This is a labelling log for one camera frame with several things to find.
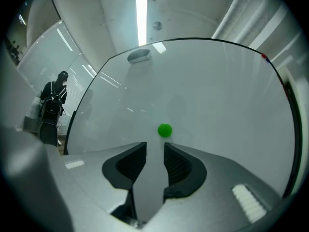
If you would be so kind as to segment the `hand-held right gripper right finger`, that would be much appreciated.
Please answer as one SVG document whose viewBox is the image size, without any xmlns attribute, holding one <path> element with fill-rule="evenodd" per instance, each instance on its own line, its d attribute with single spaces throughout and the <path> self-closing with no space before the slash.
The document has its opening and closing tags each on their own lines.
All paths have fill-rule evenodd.
<svg viewBox="0 0 309 232">
<path fill-rule="evenodd" d="M 236 232 L 281 201 L 267 183 L 222 156 L 165 143 L 164 165 L 164 203 L 146 232 Z"/>
</svg>

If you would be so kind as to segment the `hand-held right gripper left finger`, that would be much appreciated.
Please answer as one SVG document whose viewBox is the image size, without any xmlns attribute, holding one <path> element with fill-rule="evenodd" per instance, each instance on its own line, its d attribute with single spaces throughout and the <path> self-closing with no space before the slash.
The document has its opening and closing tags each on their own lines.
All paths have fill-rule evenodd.
<svg viewBox="0 0 309 232">
<path fill-rule="evenodd" d="M 133 184 L 146 164 L 146 143 L 60 155 L 51 149 L 51 172 L 75 232 L 140 232 Z"/>
</svg>

